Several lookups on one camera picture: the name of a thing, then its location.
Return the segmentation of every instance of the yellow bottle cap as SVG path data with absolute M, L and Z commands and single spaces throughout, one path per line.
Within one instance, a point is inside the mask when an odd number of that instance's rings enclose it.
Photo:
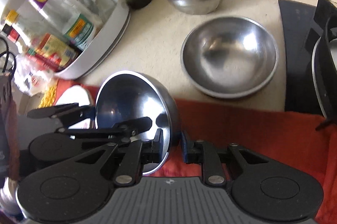
M 15 10 L 11 10 L 10 13 L 6 17 L 5 23 L 9 26 L 12 26 L 12 24 L 15 22 L 16 18 L 18 17 L 18 13 L 16 13 Z

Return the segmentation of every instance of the red cloth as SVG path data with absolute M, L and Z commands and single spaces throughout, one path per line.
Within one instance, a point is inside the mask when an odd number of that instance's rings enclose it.
M 59 82 L 57 99 L 72 82 Z M 97 87 L 91 87 L 93 98 Z M 236 142 L 315 177 L 323 186 L 324 200 L 316 216 L 319 224 L 337 223 L 337 126 L 315 131 L 324 120 L 318 115 L 263 112 L 176 99 L 183 128 L 191 139 L 225 147 Z M 183 163 L 180 148 L 153 176 L 199 176 L 199 165 Z

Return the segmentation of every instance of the silver bolt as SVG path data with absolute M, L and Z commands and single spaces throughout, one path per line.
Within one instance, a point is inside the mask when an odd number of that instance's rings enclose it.
M 115 181 L 119 184 L 127 184 L 132 181 L 132 177 L 129 175 L 119 175 L 116 177 Z
M 123 137 L 123 138 L 121 139 L 121 141 L 122 141 L 123 143 L 128 143 L 128 142 L 130 142 L 130 139 L 127 138 L 127 137 Z
M 221 184 L 225 181 L 225 178 L 220 175 L 212 175 L 208 178 L 208 181 L 212 184 Z

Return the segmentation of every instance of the countertop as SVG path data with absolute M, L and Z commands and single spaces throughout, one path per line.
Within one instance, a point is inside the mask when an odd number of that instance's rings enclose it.
M 317 4 L 317 0 L 294 1 Z M 219 16 L 250 18 L 265 27 L 277 42 L 280 59 L 274 77 L 266 87 L 249 97 L 236 100 L 211 98 L 198 91 L 181 68 L 180 51 L 188 33 L 202 22 Z M 142 72 L 156 78 L 174 98 L 283 111 L 286 60 L 278 0 L 223 0 L 215 12 L 201 16 L 181 13 L 167 0 L 153 0 L 145 8 L 132 12 L 119 44 L 80 82 L 99 86 L 109 75 L 121 70 Z

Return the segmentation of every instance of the gray gripper base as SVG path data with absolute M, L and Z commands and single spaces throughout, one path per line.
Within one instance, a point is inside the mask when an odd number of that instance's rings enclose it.
M 224 189 L 199 177 L 143 177 L 119 188 L 107 205 L 76 224 L 263 224 L 239 210 Z M 315 224 L 312 219 L 302 224 Z M 36 224 L 27 220 L 25 224 Z

